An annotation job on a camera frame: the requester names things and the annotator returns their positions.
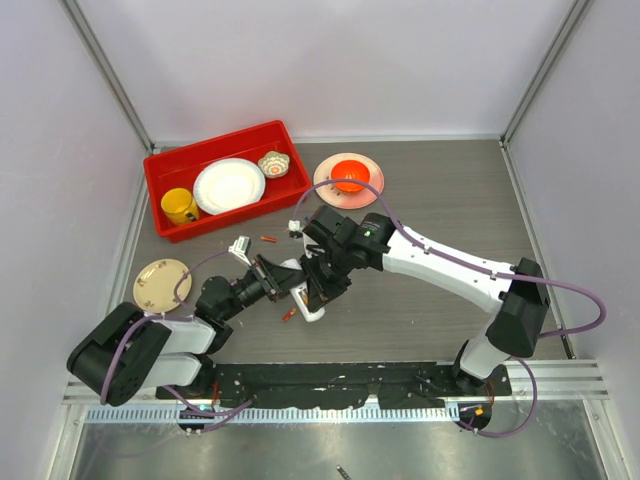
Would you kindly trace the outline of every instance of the orange bowl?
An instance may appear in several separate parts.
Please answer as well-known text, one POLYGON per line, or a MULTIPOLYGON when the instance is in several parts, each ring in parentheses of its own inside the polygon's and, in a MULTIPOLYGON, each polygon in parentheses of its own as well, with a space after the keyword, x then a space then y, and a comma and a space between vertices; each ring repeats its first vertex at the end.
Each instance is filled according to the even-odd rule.
MULTIPOLYGON (((354 180, 360 180, 364 183, 369 183, 371 174, 367 166, 357 160, 343 160, 336 163, 331 169, 331 179, 336 180, 338 178, 349 178, 354 180)), ((344 193, 358 193, 364 187, 355 183, 338 182, 336 188, 344 193)))

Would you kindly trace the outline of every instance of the gray table surface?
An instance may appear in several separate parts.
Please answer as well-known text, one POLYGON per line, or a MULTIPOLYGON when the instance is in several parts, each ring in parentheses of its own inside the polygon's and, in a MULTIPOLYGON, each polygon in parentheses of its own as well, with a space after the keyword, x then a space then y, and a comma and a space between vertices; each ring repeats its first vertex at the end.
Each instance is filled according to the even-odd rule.
MULTIPOLYGON (((484 258, 517 263, 533 258, 531 244, 497 141, 427 141, 299 144, 298 153, 310 176, 325 158, 355 152, 376 161, 385 175, 385 198, 401 221, 417 232, 453 248, 484 258)), ((302 211, 311 214, 322 201, 314 194, 302 211)), ((287 237, 293 208, 255 218, 191 240, 171 244, 155 233, 149 208, 138 239, 126 299, 138 272, 161 258, 192 265, 226 249, 239 235, 253 238, 252 254, 275 262, 299 257, 299 243, 287 237), (260 235, 278 238, 261 242, 260 235)), ((377 203, 341 211, 360 221, 377 203)), ((235 278, 243 267, 229 255, 200 267, 187 299, 195 303, 200 285, 212 275, 235 278)), ((413 278, 356 271, 353 285, 327 307, 324 318, 306 323, 298 314, 282 316, 291 298, 266 300, 230 321, 235 332, 215 358, 220 362, 344 362, 453 360, 463 342, 488 321, 470 302, 413 278)), ((545 329, 555 329, 549 314, 545 329)), ((566 358, 559 339, 538 344, 536 358, 566 358)))

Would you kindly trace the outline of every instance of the plate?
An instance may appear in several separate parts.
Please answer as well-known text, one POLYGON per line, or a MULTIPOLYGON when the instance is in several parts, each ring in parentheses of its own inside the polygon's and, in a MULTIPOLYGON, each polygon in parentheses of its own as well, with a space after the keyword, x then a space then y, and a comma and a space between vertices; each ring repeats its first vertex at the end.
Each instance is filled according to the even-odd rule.
MULTIPOLYGON (((163 258, 150 263, 142 269, 133 284, 133 299, 147 312, 169 312, 179 304, 173 297, 173 289, 180 277, 189 270, 179 260, 163 258)), ((184 300, 191 290, 191 275, 178 289, 178 296, 184 300)))
MULTIPOLYGON (((314 185, 324 180, 329 180, 331 178, 331 170, 333 170, 333 167, 343 160, 357 160, 365 164, 371 175, 369 178, 369 185, 382 193, 382 190, 384 189, 384 175, 382 174, 382 170, 378 164, 369 157, 365 157, 358 153, 338 153, 337 155, 333 155, 332 157, 324 160, 318 168, 316 168, 316 171, 313 174, 314 185)), ((336 208, 343 208, 345 210, 366 207, 376 200, 376 196, 373 192, 367 189, 361 190, 358 193, 349 194, 341 192, 333 184, 320 187, 316 189, 316 192, 318 196, 329 205, 336 208)))
POLYGON ((255 163, 227 158, 200 172, 193 185, 193 196, 202 210, 218 215, 257 202, 264 194, 265 184, 255 163))

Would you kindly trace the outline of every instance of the white cable clip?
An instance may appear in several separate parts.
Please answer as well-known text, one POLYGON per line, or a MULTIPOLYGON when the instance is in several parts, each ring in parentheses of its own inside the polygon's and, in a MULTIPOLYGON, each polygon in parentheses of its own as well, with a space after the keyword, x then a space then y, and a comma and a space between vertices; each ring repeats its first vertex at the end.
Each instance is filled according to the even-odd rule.
POLYGON ((301 232, 302 227, 300 226, 300 220, 289 220, 289 231, 301 232))

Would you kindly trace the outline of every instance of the mug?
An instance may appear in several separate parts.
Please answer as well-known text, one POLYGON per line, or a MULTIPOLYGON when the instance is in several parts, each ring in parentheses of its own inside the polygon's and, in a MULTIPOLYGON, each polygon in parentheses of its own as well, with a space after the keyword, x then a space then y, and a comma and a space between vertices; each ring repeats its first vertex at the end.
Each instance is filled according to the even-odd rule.
POLYGON ((200 218, 198 205, 186 188, 172 188, 160 201, 162 211, 174 225, 184 225, 200 218))

